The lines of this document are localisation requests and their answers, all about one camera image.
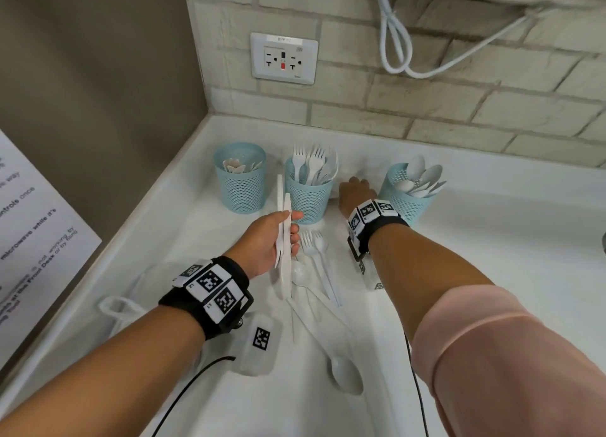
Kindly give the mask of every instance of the blue plastic container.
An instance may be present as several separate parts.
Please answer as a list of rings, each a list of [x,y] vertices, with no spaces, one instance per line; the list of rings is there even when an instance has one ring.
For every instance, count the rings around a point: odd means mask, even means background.
[[[250,170],[252,164],[263,162],[260,168],[243,174],[225,171],[223,161],[239,159]],[[267,155],[254,143],[238,142],[225,145],[215,151],[215,169],[221,186],[221,200],[232,212],[251,214],[262,209],[265,203],[265,169]]]
[[[319,222],[324,216],[326,206],[329,203],[330,190],[333,188],[334,180],[318,186],[309,186],[294,180],[293,159],[288,158],[284,171],[286,181],[286,192],[290,193],[293,210],[300,210],[305,215],[296,223],[312,225]],[[307,164],[300,170],[300,180],[307,180]]]
[[[387,171],[383,186],[379,192],[379,199],[387,199],[394,206],[396,211],[412,225],[422,213],[429,207],[436,196],[417,198],[410,196],[396,188],[394,185],[401,180],[408,180],[406,175],[407,163],[394,164]],[[414,184],[414,188],[419,186],[419,182]]]

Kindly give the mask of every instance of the hand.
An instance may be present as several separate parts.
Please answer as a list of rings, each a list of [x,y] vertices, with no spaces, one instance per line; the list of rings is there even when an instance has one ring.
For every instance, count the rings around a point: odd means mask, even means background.
[[[246,272],[249,279],[265,274],[276,263],[278,225],[288,218],[288,211],[262,216],[250,224],[242,237],[223,255],[230,257]],[[303,218],[303,212],[293,210],[293,220]],[[299,225],[290,226],[291,255],[299,251]]]
[[[376,199],[377,192],[370,189],[368,180],[358,180],[356,177],[339,185],[339,210],[348,219],[353,210],[368,199]]]

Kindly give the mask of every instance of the black cable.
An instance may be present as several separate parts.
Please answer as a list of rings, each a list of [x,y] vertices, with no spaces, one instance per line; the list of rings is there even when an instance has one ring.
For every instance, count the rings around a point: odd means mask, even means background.
[[[200,370],[199,372],[196,373],[196,376],[194,376],[189,383],[187,383],[187,385],[185,386],[185,388],[183,388],[183,391],[181,391],[179,393],[179,395],[177,396],[177,398],[173,401],[173,403],[171,404],[171,406],[169,407],[169,409],[166,411],[166,413],[164,413],[164,416],[162,417],[162,421],[160,421],[160,424],[157,425],[156,430],[153,432],[151,437],[156,437],[157,432],[160,430],[160,428],[162,427],[162,425],[164,424],[164,421],[166,421],[166,418],[169,416],[169,413],[173,410],[173,408],[175,408],[175,405],[177,404],[177,402],[179,401],[179,399],[181,399],[181,396],[184,395],[187,391],[187,388],[189,388],[193,382],[195,380],[198,379],[198,377],[206,372],[206,370],[208,370],[210,367],[212,367],[213,365],[221,362],[221,361],[235,361],[236,358],[234,356],[225,356],[225,357],[219,357],[218,359],[215,359],[214,361],[212,361],[211,363],[209,363],[206,367],[204,367],[202,370]]]
[[[408,343],[408,337],[404,335],[406,339],[406,350],[408,351],[408,361],[410,362],[410,371],[413,372],[414,385],[417,387],[417,394],[419,395],[419,403],[420,403],[420,414],[423,417],[423,427],[425,428],[425,437],[429,437],[429,431],[427,430],[427,419],[425,419],[425,408],[423,407],[423,399],[420,396],[419,382],[416,379],[416,373],[413,369],[413,359],[410,354],[410,344]]]

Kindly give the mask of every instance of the outlet cover plate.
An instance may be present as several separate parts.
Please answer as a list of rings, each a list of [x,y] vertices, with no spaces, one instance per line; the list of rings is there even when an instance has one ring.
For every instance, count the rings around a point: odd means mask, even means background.
[[[314,84],[318,42],[291,36],[250,34],[252,73],[255,78]]]

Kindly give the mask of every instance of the pink shirt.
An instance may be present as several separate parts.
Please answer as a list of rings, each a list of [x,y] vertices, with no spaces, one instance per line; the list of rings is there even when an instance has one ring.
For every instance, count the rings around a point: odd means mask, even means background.
[[[452,437],[606,436],[606,376],[504,288],[446,292],[412,356]]]

